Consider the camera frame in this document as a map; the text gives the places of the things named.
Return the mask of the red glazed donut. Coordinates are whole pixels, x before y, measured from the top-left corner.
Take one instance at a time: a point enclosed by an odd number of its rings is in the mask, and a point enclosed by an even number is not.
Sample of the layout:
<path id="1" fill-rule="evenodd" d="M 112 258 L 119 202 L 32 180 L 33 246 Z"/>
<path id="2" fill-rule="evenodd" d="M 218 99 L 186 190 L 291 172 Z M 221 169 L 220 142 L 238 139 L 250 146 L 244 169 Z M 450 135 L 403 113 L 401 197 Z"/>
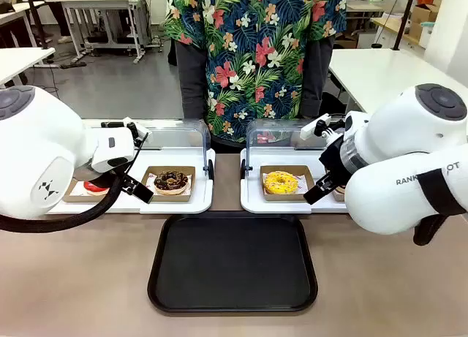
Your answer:
<path id="1" fill-rule="evenodd" d="M 84 181 L 83 182 L 83 187 L 86 190 L 86 192 L 92 196 L 102 196 L 106 195 L 107 192 L 109 191 L 109 188 L 103 188 L 100 186 L 96 186 L 91 182 Z"/>

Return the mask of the large white table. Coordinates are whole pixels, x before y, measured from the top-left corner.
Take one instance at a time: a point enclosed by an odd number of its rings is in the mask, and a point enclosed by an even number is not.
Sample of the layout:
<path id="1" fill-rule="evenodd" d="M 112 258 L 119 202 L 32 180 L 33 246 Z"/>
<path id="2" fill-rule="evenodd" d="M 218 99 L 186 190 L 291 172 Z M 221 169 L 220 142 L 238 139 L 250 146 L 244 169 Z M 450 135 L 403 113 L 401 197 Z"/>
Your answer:
<path id="1" fill-rule="evenodd" d="M 404 89 L 437 83 L 455 91 L 468 104 L 468 88 L 423 59 L 403 50 L 334 50 L 330 71 L 364 112 L 395 99 Z"/>

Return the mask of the black stand pole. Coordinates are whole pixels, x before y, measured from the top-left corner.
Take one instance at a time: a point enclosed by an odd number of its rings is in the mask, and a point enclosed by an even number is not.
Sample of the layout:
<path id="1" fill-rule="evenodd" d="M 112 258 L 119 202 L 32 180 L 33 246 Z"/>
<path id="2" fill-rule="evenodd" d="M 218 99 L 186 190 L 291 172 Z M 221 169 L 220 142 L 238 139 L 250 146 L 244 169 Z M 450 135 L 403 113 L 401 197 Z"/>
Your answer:
<path id="1" fill-rule="evenodd" d="M 403 17 L 401 18 L 401 25 L 399 26 L 399 31 L 396 36 L 396 40 L 393 44 L 392 50 L 399 50 L 399 45 L 404 34 L 405 26 L 407 24 L 408 18 L 410 16 L 410 10 L 412 8 L 414 0 L 407 0 L 407 4 L 404 10 Z"/>

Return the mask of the cardboard boxes stack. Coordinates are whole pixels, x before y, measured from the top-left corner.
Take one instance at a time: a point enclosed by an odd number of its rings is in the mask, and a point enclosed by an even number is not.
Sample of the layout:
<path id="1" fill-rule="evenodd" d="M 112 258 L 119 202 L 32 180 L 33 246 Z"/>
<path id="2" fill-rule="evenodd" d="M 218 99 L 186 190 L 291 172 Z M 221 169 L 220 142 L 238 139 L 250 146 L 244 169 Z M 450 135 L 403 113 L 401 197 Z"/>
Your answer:
<path id="1" fill-rule="evenodd" d="M 409 18 L 409 36 L 420 39 L 423 23 L 434 23 L 442 0 L 414 0 Z"/>

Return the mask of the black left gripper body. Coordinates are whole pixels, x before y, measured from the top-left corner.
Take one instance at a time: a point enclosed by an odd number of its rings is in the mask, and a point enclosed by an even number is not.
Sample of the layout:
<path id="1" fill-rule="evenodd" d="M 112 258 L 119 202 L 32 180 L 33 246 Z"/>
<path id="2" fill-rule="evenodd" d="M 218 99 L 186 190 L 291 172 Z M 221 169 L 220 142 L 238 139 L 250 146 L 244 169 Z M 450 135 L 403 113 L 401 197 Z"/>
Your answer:
<path id="1" fill-rule="evenodd" d="M 76 181 L 90 182 L 95 186 L 112 186 L 115 180 L 119 179 L 117 173 L 109 170 L 104 173 L 97 172 L 90 164 L 84 164 L 74 171 Z"/>

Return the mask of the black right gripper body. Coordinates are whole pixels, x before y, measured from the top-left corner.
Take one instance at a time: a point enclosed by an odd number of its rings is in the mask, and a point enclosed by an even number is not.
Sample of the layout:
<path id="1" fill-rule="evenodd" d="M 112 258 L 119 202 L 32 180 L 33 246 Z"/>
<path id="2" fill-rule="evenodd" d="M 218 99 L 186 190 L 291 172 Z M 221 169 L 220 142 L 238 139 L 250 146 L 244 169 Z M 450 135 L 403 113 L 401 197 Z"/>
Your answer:
<path id="1" fill-rule="evenodd" d="M 346 169 L 341 160 L 340 150 L 344 138 L 338 137 L 321 154 L 319 161 L 325 168 L 321 183 L 347 183 L 352 174 Z"/>

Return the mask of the person in floral shirt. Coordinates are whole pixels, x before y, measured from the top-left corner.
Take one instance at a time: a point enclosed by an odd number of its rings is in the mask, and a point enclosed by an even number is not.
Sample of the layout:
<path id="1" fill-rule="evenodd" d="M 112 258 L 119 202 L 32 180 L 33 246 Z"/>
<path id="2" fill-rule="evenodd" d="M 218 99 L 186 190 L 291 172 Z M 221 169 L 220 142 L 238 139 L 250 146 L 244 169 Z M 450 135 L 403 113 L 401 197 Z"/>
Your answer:
<path id="1" fill-rule="evenodd" d="M 305 118 L 307 42 L 346 26 L 346 0 L 167 0 L 164 24 L 175 46 L 207 53 L 201 121 L 222 151 L 242 149 L 254 120 Z"/>

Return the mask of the background person in black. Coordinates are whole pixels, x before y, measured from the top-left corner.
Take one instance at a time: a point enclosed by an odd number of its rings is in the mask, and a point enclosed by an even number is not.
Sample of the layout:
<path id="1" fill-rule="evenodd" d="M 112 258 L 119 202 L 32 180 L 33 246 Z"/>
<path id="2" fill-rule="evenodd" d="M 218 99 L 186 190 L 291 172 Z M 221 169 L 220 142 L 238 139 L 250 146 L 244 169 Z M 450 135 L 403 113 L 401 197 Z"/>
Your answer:
<path id="1" fill-rule="evenodd" d="M 59 2 L 48 3 L 50 11 L 57 21 L 61 37 L 58 39 L 59 44 L 71 43 L 72 38 L 68 29 L 67 20 L 64 14 L 64 10 Z"/>

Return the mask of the black plastic serving tray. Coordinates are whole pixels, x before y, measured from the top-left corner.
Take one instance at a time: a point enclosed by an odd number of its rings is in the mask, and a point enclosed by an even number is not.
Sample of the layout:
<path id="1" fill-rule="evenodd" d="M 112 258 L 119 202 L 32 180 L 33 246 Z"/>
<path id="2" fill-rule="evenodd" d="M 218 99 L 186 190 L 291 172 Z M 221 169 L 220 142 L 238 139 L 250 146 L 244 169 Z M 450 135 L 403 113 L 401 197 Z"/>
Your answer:
<path id="1" fill-rule="evenodd" d="M 246 211 L 171 216 L 147 285 L 153 306 L 168 314 L 295 313 L 317 293 L 299 218 Z"/>

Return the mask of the grey desk with metal legs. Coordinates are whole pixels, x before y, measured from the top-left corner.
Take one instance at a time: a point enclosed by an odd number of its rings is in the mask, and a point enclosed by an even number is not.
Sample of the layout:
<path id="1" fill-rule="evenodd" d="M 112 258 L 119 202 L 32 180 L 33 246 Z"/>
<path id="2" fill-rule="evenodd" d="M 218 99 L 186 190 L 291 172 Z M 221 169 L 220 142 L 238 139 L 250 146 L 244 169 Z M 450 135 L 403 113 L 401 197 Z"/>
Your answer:
<path id="1" fill-rule="evenodd" d="M 61 6 L 78 63 L 100 49 L 135 50 L 137 64 L 151 44 L 150 7 L 146 0 L 47 0 Z"/>

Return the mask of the chocolate sprinkled donut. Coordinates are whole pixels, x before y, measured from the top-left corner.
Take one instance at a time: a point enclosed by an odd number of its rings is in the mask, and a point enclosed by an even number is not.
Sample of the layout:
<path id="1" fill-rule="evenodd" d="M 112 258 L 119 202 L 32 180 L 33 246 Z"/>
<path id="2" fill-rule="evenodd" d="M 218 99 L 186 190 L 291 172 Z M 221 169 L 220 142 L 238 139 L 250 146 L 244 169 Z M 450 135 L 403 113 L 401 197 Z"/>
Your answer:
<path id="1" fill-rule="evenodd" d="M 158 174 L 154 179 L 154 186 L 158 194 L 182 194 L 189 183 L 188 176 L 179 171 L 167 171 Z"/>

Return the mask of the white side table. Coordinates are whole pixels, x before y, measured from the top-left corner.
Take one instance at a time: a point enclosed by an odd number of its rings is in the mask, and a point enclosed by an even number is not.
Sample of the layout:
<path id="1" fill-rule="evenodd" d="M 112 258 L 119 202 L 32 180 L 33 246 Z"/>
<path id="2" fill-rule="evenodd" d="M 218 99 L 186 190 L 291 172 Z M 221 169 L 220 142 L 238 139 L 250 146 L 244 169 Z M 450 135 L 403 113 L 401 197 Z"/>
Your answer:
<path id="1" fill-rule="evenodd" d="M 55 48 L 0 48 L 0 88 L 55 52 Z"/>

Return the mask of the white display case clear lid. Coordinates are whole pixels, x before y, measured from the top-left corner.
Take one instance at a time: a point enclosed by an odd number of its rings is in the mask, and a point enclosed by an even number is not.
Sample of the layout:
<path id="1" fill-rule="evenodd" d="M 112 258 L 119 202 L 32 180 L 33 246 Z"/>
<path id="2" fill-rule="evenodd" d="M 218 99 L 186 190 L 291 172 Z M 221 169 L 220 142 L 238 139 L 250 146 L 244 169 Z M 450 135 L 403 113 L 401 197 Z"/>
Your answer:
<path id="1" fill-rule="evenodd" d="M 210 208 L 213 198 L 214 165 L 216 154 L 209 148 L 208 127 L 198 120 L 151 119 L 136 120 L 151 132 L 133 164 L 129 175 L 141 183 L 150 167 L 176 170 L 193 167 L 191 192 L 187 201 L 174 197 L 145 203 L 138 198 L 120 193 L 108 210 L 110 213 L 176 214 L 202 213 Z"/>
<path id="2" fill-rule="evenodd" d="M 241 205 L 251 213 L 346 213 L 343 202 L 328 194 L 313 205 L 304 202 L 266 201 L 260 181 L 263 165 L 306 165 L 314 182 L 325 174 L 319 161 L 326 140 L 299 137 L 307 120 L 255 120 L 248 125 L 246 147 L 241 152 Z"/>

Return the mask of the person's left forearm dark sleeve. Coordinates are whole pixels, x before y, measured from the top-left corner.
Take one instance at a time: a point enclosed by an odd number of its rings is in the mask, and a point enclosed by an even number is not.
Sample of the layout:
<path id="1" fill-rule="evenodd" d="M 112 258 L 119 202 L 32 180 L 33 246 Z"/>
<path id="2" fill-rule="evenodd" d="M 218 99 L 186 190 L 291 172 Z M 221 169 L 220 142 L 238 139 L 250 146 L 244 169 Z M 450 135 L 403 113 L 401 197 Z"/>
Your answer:
<path id="1" fill-rule="evenodd" d="M 319 115 L 334 42 L 335 36 L 307 42 L 300 108 L 300 113 L 305 118 L 314 118 Z"/>

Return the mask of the person's right forearm dark sleeve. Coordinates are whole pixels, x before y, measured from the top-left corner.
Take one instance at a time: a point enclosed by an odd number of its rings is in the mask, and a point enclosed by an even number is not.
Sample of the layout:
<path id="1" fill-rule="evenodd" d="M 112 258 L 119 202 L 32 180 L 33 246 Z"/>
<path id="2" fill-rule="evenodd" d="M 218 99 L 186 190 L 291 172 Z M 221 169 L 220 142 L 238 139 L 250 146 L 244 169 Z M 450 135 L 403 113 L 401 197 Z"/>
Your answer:
<path id="1" fill-rule="evenodd" d="M 204 119 L 207 53 L 194 45 L 175 43 L 184 118 Z"/>

